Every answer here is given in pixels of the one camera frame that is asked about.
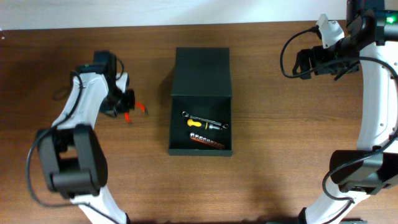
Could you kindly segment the red diagonal cutting pliers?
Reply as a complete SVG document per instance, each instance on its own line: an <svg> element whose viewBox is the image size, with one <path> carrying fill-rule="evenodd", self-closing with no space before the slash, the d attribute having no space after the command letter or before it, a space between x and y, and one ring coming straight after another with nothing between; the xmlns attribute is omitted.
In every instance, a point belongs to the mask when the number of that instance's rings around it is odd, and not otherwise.
<svg viewBox="0 0 398 224"><path fill-rule="evenodd" d="M124 119L127 122L127 124L132 124L132 119L130 117L131 112L136 112L136 111L140 111L142 114L144 115L148 115L148 109L147 107L143 104L143 103L135 103L133 109L129 110L128 112L124 113Z"/></svg>

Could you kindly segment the silver ratchet wrench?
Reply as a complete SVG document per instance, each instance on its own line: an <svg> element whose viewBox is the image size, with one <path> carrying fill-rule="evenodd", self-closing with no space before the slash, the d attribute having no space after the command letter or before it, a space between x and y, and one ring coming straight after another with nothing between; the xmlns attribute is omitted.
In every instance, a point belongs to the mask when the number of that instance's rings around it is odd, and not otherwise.
<svg viewBox="0 0 398 224"><path fill-rule="evenodd" d="M197 116L194 116L192 114L187 113L186 111L182 112L182 116L184 118L187 118L187 119L196 119L196 120L206 121L206 122L209 122L209 123L212 123L212 124L216 124L218 126L221 126L222 129L228 129L229 128L229 125L226 124L226 123L221 123L221 122L218 122L218 121L213 121L213 120L210 120L210 119L197 117Z"/></svg>

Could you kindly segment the orange socket rail set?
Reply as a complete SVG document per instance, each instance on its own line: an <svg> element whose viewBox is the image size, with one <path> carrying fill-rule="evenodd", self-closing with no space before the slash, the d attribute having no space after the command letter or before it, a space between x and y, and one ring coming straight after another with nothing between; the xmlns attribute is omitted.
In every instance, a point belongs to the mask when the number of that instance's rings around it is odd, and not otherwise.
<svg viewBox="0 0 398 224"><path fill-rule="evenodd" d="M216 148L216 149L225 149L225 146L223 144L221 144L219 142L216 142L214 140L205 138L205 137L203 137L203 136L201 136L199 134L190 133L189 137L190 137L190 139L192 141L200 142L202 144L205 144L207 146L211 146L211 147Z"/></svg>

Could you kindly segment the yellow black stubby screwdriver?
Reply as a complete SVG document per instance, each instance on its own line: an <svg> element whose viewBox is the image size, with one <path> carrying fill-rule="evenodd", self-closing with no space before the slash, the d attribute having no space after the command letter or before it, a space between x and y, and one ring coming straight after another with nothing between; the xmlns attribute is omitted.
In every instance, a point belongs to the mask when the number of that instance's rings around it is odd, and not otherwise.
<svg viewBox="0 0 398 224"><path fill-rule="evenodd" d="M209 123L206 121L196 120L196 119L188 119L187 125L189 127L196 127L196 128L206 129L206 130L217 130L217 131L222 130L221 126L218 126L216 124L212 124L212 123Z"/></svg>

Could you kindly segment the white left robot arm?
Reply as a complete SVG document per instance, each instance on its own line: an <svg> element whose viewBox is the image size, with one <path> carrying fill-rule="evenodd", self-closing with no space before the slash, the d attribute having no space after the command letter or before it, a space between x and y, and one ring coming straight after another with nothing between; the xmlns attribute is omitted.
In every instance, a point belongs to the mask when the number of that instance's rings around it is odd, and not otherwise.
<svg viewBox="0 0 398 224"><path fill-rule="evenodd" d="M108 164L95 134L100 113L111 118L136 107L134 90L120 59L108 50L70 73L65 107L50 128L40 129L29 150L39 153L44 180L51 192L77 206L92 223L129 223L107 185Z"/></svg>

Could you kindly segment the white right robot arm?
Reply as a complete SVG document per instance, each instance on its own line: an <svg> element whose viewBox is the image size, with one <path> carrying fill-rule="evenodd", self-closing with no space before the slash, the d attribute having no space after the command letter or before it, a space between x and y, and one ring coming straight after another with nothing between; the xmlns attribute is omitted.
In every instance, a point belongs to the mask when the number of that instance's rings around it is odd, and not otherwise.
<svg viewBox="0 0 398 224"><path fill-rule="evenodd" d="M321 15L322 44L298 52L292 78L363 74L363 115L355 150L337 150L321 196L299 223L341 223L359 203L397 184L397 11L384 1L348 1L346 27Z"/></svg>

